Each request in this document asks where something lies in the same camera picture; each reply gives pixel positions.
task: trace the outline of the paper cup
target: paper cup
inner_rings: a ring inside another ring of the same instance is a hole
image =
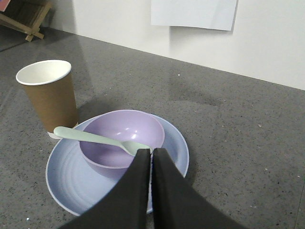
[[[74,127],[78,114],[71,78],[71,64],[48,60],[22,68],[16,80],[24,87],[38,117],[52,138],[57,126]]]

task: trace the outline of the white paper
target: white paper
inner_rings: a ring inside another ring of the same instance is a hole
[[[152,25],[230,31],[237,0],[152,0]]]

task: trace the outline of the light blue plate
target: light blue plate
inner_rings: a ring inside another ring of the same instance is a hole
[[[95,118],[76,129],[83,130]],[[185,177],[189,166],[189,150],[182,134],[166,120],[155,116],[164,127],[166,148],[180,173]],[[48,189],[55,201],[73,215],[79,216],[99,202],[118,182],[104,177],[85,162],[77,141],[62,139],[51,152],[46,168]],[[152,212],[149,193],[147,213]]]

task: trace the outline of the lavender bowl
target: lavender bowl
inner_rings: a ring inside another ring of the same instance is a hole
[[[163,145],[165,133],[151,114],[136,110],[118,110],[100,115],[84,131],[121,141],[135,141],[152,149]],[[117,146],[80,141],[86,162],[96,172],[118,179],[129,167],[133,156]]]

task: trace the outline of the cup rim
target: cup rim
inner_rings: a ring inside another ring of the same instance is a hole
[[[23,70],[25,70],[25,69],[27,69],[27,68],[30,68],[30,67],[32,67],[32,66],[34,66],[34,65],[41,64],[41,63],[43,63],[43,62],[65,62],[65,63],[68,64],[68,68],[67,68],[67,70],[66,70],[62,75],[60,75],[59,77],[57,77],[57,78],[55,78],[55,79],[53,79],[53,80],[49,80],[49,81],[44,81],[44,82],[39,82],[39,83],[27,83],[27,82],[21,81],[21,80],[19,79],[19,75],[21,74],[21,72],[22,72]],[[65,77],[66,75],[68,75],[68,74],[70,73],[70,71],[71,71],[71,63],[68,62],[68,61],[64,61],[64,60],[45,60],[45,61],[35,62],[35,63],[29,64],[29,65],[27,65],[27,66],[21,68],[21,69],[17,72],[17,74],[16,74],[16,80],[17,80],[17,82],[19,82],[20,84],[23,84],[23,85],[29,85],[29,86],[44,85],[44,84],[49,84],[49,83],[52,83],[52,82],[55,82],[55,81],[58,81],[58,80],[62,79],[63,77]]]

